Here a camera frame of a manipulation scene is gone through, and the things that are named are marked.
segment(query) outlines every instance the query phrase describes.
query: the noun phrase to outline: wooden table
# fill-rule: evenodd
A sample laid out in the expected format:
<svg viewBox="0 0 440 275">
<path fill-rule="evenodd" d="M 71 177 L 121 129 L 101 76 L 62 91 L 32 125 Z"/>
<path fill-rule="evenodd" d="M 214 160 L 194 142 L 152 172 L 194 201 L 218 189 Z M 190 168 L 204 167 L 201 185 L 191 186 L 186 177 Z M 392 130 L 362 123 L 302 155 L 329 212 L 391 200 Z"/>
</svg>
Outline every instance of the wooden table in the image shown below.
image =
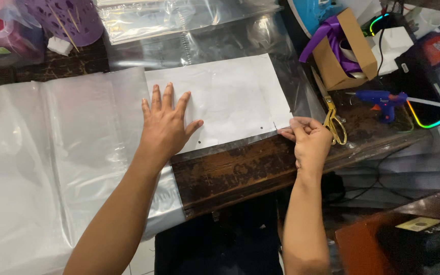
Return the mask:
<svg viewBox="0 0 440 275">
<path fill-rule="evenodd" d="M 109 72 L 107 54 L 100 39 L 69 57 L 48 51 L 40 65 L 0 70 L 0 85 L 12 82 L 48 81 L 95 72 Z M 403 108 L 396 110 L 390 125 L 378 121 L 370 106 L 343 92 L 331 92 L 339 116 L 345 118 L 346 145 L 334 145 L 325 172 L 349 166 L 373 156 L 389 153 L 430 137 L 428 130 L 415 128 Z M 272 192 L 296 178 L 294 143 L 280 135 L 222 153 L 196 159 L 172 161 L 174 175 L 188 219 L 249 198 Z"/>
</svg>

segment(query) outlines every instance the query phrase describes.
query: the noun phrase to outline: blue glue gun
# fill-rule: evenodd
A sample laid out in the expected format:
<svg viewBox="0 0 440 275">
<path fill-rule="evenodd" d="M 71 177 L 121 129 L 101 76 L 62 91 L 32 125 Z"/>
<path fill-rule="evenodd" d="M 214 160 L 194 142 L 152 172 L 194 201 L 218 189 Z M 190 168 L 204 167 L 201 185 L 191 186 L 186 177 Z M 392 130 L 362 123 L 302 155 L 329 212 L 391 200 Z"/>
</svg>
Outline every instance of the blue glue gun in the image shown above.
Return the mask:
<svg viewBox="0 0 440 275">
<path fill-rule="evenodd" d="M 390 94 L 389 91 L 362 90 L 347 92 L 353 94 L 362 101 L 372 102 L 375 105 L 371 109 L 381 111 L 380 121 L 390 123 L 395 120 L 395 106 L 401 106 L 407 101 L 407 94 L 401 92 L 398 95 Z"/>
</svg>

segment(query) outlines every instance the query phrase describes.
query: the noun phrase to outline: brown box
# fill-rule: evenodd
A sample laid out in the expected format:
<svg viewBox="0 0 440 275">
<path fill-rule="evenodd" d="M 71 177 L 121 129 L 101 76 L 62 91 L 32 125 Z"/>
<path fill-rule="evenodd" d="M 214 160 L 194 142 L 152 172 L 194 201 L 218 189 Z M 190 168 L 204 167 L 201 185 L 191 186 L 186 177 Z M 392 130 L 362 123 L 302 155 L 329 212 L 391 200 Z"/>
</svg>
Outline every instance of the brown box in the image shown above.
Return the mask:
<svg viewBox="0 0 440 275">
<path fill-rule="evenodd" d="M 351 45 L 359 66 L 361 66 L 367 78 L 356 79 L 348 77 L 342 70 L 339 61 L 335 58 L 328 44 L 328 39 L 325 37 L 318 46 L 315 47 L 312 53 L 328 91 L 357 87 L 375 78 L 378 71 L 378 62 L 366 42 L 363 32 L 352 14 L 351 9 L 345 9 L 337 16 L 337 19 L 339 19 L 339 23 Z"/>
</svg>

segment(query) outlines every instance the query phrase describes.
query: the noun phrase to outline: toothpick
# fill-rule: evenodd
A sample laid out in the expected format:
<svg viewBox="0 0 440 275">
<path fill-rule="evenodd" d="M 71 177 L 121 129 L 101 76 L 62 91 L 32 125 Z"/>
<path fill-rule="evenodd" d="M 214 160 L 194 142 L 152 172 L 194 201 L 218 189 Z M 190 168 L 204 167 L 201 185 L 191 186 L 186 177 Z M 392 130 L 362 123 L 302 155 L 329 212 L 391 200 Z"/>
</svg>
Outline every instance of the toothpick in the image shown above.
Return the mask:
<svg viewBox="0 0 440 275">
<path fill-rule="evenodd" d="M 80 33 L 79 28 L 77 27 L 76 21 L 74 21 L 74 17 L 72 16 L 72 13 L 70 13 L 70 10 L 67 10 L 67 12 L 69 13 L 70 20 L 72 20 L 72 22 L 74 23 L 74 26 L 76 26 L 77 32 Z"/>
<path fill-rule="evenodd" d="M 62 24 L 61 20 L 57 17 L 57 14 L 55 13 L 54 9 L 52 9 L 52 7 L 50 5 L 48 5 L 48 7 L 50 8 L 50 10 L 52 11 L 52 13 L 55 16 L 55 19 L 57 19 L 57 22 L 59 22 L 59 24 L 61 25 L 61 28 L 64 30 L 65 34 L 67 35 L 67 37 L 69 37 L 70 42 L 72 43 L 72 45 L 76 48 L 76 51 L 79 52 L 79 50 L 76 47 L 76 44 L 74 44 L 74 41 L 72 41 L 72 38 L 70 37 L 69 33 L 67 32 L 67 30 L 65 29 L 64 25 Z"/>
</svg>

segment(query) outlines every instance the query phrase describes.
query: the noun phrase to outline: gold scissors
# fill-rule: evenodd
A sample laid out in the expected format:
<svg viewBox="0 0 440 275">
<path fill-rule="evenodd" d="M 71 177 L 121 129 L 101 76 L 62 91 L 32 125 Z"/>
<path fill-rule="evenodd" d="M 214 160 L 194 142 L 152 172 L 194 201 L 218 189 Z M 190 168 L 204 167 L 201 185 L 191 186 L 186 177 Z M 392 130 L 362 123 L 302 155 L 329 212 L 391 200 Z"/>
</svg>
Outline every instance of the gold scissors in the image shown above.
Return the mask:
<svg viewBox="0 0 440 275">
<path fill-rule="evenodd" d="M 325 89 L 324 84 L 322 83 L 322 80 L 320 79 L 320 76 L 318 76 L 317 72 L 313 67 L 311 67 L 313 76 L 315 78 L 315 82 L 317 82 L 318 89 L 322 93 L 322 96 L 324 97 L 325 104 L 327 104 L 328 112 L 327 116 L 325 117 L 324 126 L 325 128 L 329 129 L 332 132 L 332 135 L 334 136 L 332 140 L 332 145 L 334 145 L 336 142 L 340 145 L 345 145 L 347 142 L 347 133 L 346 129 L 344 128 L 344 125 L 342 125 L 342 122 L 339 120 L 339 118 L 335 114 L 335 105 L 332 101 L 332 97 L 328 95 L 327 89 Z M 339 136 L 339 133 L 337 132 L 337 128 L 335 128 L 334 121 L 337 122 L 344 132 L 344 140 L 341 140 L 341 137 Z"/>
</svg>

